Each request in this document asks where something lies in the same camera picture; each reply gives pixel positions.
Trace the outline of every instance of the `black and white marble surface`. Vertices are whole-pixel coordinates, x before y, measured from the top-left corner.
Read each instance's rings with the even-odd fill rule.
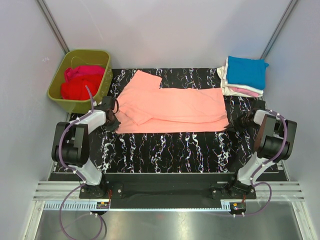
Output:
[[[162,77],[161,88],[219,88],[215,68],[141,69]],[[137,69],[114,69],[108,95],[117,97]],[[229,121],[250,110],[254,98],[225,96]],[[252,156],[258,131],[116,134],[103,127],[90,135],[90,158],[103,173],[227,173]],[[54,172],[64,172],[58,164]]]

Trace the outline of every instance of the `plastic laundry basket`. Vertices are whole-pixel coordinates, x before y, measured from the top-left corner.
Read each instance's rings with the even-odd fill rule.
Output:
[[[99,103],[103,96],[109,91],[113,77],[110,56],[101,50],[77,49],[68,52],[60,64],[48,89],[48,97],[59,104],[68,113],[85,114],[91,108],[89,100],[67,100],[61,96],[61,84],[65,82],[65,71],[67,68],[76,68],[81,65],[99,65],[105,68],[98,92],[93,99]]]

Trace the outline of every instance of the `pink shirt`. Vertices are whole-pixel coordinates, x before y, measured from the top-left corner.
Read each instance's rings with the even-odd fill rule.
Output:
[[[219,132],[228,125],[221,88],[159,88],[161,77],[138,70],[117,98],[118,134]]]

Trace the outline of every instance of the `folded clothes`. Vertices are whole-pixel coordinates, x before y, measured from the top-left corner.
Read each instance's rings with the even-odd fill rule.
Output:
[[[81,75],[73,77],[68,82],[61,84],[61,96],[67,100],[88,100],[89,93],[86,89],[88,86],[92,96],[96,95],[100,87],[103,74]]]
[[[240,85],[240,87],[232,87],[232,86],[227,86],[226,80],[224,79],[226,77],[225,75],[225,67],[219,67],[216,69],[216,72],[221,79],[220,82],[220,87],[222,89],[222,94],[224,96],[238,96],[238,97],[246,97],[246,98],[258,98],[261,97],[263,94],[262,90],[255,89],[255,91],[251,91],[249,89],[246,89],[247,86],[245,85]]]
[[[263,90],[266,87],[266,68],[264,59],[247,59],[229,56],[226,79],[229,84],[247,85]]]
[[[219,132],[228,125],[221,88],[159,88],[161,81],[135,73],[117,98],[118,134]]]
[[[264,94],[264,91],[263,90],[260,90],[260,89],[256,89],[254,87],[251,87],[251,86],[247,86],[247,85],[241,85],[241,84],[230,84],[228,83],[228,80],[227,80],[227,70],[228,70],[228,58],[226,59],[226,64],[225,64],[225,67],[223,67],[223,70],[224,70],[224,74],[223,74],[223,80],[224,80],[224,85],[227,86],[227,87],[234,87],[234,88],[241,88],[241,89],[247,89],[247,90],[250,90],[252,92],[255,92],[259,95],[262,95]]]
[[[64,72],[65,82],[68,83],[71,79],[79,76],[85,75],[103,75],[105,73],[105,69],[98,65],[82,65],[77,66],[72,69],[71,67],[67,68]]]

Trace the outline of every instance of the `pink folded cloth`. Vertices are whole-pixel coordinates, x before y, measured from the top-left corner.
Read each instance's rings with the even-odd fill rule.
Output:
[[[137,71],[118,97],[118,134],[219,132],[228,125],[221,88],[159,89],[161,77]]]
[[[254,92],[254,91],[250,91],[250,90],[244,89],[244,88],[230,86],[229,89],[233,90],[236,93],[245,94],[245,95],[248,95],[248,96],[251,96],[251,97],[254,97],[254,98],[258,98],[259,97],[258,93]]]
[[[67,68],[64,71],[65,82],[68,83],[71,79],[75,77],[82,77],[85,75],[104,75],[105,69],[98,65],[83,65],[77,66],[72,69],[71,67]]]

